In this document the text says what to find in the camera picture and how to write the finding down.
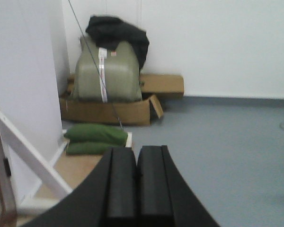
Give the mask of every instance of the black object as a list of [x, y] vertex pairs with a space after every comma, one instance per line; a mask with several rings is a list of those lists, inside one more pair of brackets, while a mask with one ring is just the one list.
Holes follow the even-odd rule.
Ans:
[[136, 162], [130, 148], [114, 148], [106, 223], [108, 227], [137, 225]]
[[22, 227], [103, 227], [112, 150], [65, 199]]
[[22, 227], [219, 227], [167, 146], [111, 148], [65, 199]]
[[173, 227], [173, 212], [161, 147], [142, 147], [137, 172], [139, 226]]
[[161, 149], [176, 227], [219, 227], [182, 178], [167, 146]]
[[4, 168], [5, 168], [5, 172], [6, 172], [6, 176], [10, 177], [11, 176], [11, 170], [10, 170], [10, 166], [9, 166], [9, 160], [7, 157], [5, 157], [3, 159], [3, 163], [4, 163]]
[[145, 31], [109, 16], [92, 16], [85, 31], [98, 47], [109, 50], [115, 50], [120, 41], [128, 41], [137, 56], [139, 69], [143, 67], [150, 44]]

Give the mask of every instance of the green pillow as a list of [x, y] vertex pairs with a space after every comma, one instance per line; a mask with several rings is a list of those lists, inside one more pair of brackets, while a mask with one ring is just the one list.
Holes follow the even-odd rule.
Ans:
[[76, 124], [64, 135], [71, 142], [103, 142], [124, 146], [127, 133], [112, 126], [92, 123]]
[[118, 147], [118, 145], [99, 143], [99, 142], [70, 143], [66, 149], [66, 154], [67, 155], [102, 155], [110, 147]]

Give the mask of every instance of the white label strap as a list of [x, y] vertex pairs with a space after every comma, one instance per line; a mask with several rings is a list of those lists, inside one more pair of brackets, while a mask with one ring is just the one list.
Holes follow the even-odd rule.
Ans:
[[99, 56], [100, 89], [101, 89], [102, 102], [107, 103], [107, 92], [106, 92], [105, 70], [104, 70], [104, 59], [107, 58], [107, 49], [100, 47], [98, 56]]

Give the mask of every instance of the gray floor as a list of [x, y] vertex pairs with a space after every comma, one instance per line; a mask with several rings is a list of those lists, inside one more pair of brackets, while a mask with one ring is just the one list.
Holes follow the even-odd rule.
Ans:
[[185, 97], [165, 108], [149, 127], [125, 127], [135, 154], [168, 145], [221, 227], [284, 227], [284, 100]]

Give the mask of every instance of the cardboard box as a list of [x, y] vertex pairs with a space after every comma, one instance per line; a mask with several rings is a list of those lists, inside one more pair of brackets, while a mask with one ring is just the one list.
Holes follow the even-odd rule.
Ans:
[[141, 74], [140, 86], [143, 96], [147, 98], [134, 103], [95, 103], [74, 101], [68, 99], [73, 90], [74, 76], [68, 78], [67, 94], [59, 98], [61, 117], [63, 120], [78, 122], [95, 122], [119, 124], [115, 111], [122, 124], [149, 125], [151, 109], [154, 109], [158, 118], [163, 116], [163, 110], [157, 97], [181, 98], [184, 94], [183, 77], [168, 74]]
[[[141, 74], [140, 87], [143, 95], [155, 94], [159, 98], [182, 98], [184, 81], [180, 75]], [[74, 76], [68, 79], [67, 92], [70, 94], [74, 86]]]
[[[111, 103], [94, 103], [69, 100], [60, 97], [61, 118], [79, 122], [95, 122], [119, 124]], [[153, 108], [158, 118], [163, 116], [163, 110], [155, 95], [134, 103], [113, 103], [122, 124], [150, 125], [150, 109]]]

